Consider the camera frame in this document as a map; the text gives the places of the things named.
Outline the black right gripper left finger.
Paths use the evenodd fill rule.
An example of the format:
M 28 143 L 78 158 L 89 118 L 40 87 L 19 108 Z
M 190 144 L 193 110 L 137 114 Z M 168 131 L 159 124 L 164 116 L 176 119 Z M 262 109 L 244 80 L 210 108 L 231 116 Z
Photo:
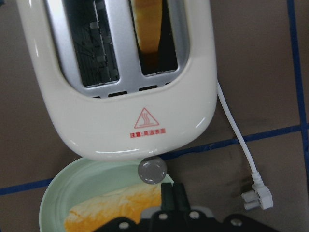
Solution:
M 161 184 L 161 205 L 141 213 L 140 232 L 178 232 L 176 203 L 171 183 Z

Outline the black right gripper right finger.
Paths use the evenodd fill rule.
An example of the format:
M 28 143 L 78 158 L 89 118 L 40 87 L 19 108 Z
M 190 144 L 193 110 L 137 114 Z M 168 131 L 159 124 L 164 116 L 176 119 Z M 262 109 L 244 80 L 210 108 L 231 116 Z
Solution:
M 223 231 L 223 226 L 208 207 L 190 205 L 183 184 L 173 184 L 172 191 L 177 212 L 181 216 L 181 229 L 185 229 L 186 232 Z

